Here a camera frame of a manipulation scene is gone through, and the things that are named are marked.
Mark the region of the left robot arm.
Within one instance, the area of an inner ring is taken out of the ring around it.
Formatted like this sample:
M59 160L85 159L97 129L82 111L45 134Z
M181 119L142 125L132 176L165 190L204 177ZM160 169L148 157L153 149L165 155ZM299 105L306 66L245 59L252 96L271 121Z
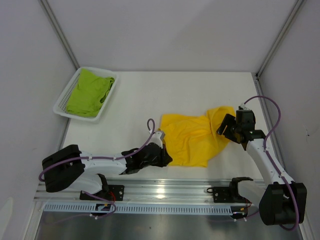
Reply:
M71 144L42 161L39 180L44 182L48 193L70 188L103 200L109 193L107 175L136 174L149 166L166 167L172 161L165 145L159 146L154 142L114 156L95 156Z

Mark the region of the frame post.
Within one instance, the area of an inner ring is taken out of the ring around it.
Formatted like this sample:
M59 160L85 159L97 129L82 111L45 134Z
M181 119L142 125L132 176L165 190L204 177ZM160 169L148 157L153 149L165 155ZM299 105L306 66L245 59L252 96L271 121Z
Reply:
M296 18L298 17L300 11L302 10L306 2L306 0L295 1L292 9L289 12L289 15L285 19L279 33L277 34L265 58L263 59L258 71L255 74L255 77L258 81L260 80L268 65L271 63L274 55L277 53L279 47L281 46L282 42L284 41L286 35L290 31L291 27L293 26Z
M48 0L39 0L39 5L41 6L44 14L47 17L48 22L50 23L55 35L57 36L62 48L64 49L68 59L70 60L71 64L73 65L74 69L77 70L80 68L80 64L72 50L72 47L56 17L50 3Z

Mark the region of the left frame post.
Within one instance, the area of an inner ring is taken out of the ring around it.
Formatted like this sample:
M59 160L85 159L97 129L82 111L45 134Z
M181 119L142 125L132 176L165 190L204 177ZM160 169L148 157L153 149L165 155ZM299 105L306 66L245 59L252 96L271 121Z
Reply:
M56 17L50 3L48 0L39 0L39 5L41 6L44 14L47 17L48 22L50 23L55 35L57 36L62 48L64 49L68 59L70 60L71 64L73 65L74 69L77 70L80 68L80 64L72 50L72 47Z

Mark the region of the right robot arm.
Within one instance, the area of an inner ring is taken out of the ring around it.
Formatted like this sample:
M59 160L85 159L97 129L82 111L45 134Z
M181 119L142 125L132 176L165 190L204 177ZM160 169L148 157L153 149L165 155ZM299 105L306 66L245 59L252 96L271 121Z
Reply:
M266 187L260 187L250 177L234 177L228 187L212 189L214 202L248 201L258 207L265 225L295 228L304 221L307 188L287 174L269 151L266 135L255 125L253 111L240 108L235 115L225 115L216 133L242 146L256 164Z

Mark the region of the yellow shorts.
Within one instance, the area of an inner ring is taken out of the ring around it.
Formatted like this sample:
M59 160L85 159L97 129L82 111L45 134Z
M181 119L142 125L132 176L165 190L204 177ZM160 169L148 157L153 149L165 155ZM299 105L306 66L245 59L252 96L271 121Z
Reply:
M216 133L226 114L235 115L232 106L219 106L206 111L205 115L187 116L177 113L164 114L160 130L170 166L203 167L219 155L230 140Z

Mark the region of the white plastic basket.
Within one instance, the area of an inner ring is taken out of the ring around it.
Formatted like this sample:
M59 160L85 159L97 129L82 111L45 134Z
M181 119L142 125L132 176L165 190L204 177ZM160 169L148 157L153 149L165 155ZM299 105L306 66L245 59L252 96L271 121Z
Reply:
M99 121L119 82L110 70L80 67L53 106L57 115L91 123Z

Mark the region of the aluminium mounting rail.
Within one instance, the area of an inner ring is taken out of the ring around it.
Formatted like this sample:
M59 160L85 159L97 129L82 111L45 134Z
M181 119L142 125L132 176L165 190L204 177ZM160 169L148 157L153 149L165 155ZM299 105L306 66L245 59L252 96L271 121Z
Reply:
M167 179L109 179L109 185L123 185L123 203L209 203L210 187L228 187L230 179L223 180L167 180ZM60 192L48 193L44 183L39 183L34 201L78 202L80 191L67 188Z

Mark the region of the green shorts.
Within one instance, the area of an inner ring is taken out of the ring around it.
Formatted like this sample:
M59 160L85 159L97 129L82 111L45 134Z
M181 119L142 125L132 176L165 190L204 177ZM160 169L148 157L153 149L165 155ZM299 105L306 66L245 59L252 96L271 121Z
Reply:
M114 83L113 77L97 76L82 69L66 104L66 112L80 117L96 117Z

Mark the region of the right frame post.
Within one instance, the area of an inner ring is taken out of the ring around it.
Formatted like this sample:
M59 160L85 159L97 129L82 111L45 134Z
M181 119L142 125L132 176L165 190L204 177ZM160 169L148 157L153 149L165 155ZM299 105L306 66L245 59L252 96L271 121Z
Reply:
M300 11L302 10L306 2L306 0L295 1L292 9L289 12L289 15L285 19L279 33L277 34L265 58L263 59L258 71L255 74L255 77L258 81L260 80L268 65L271 63L274 55L277 53L279 47L281 46L282 42L284 41L286 35L290 31L291 27L293 26L296 18L298 17Z

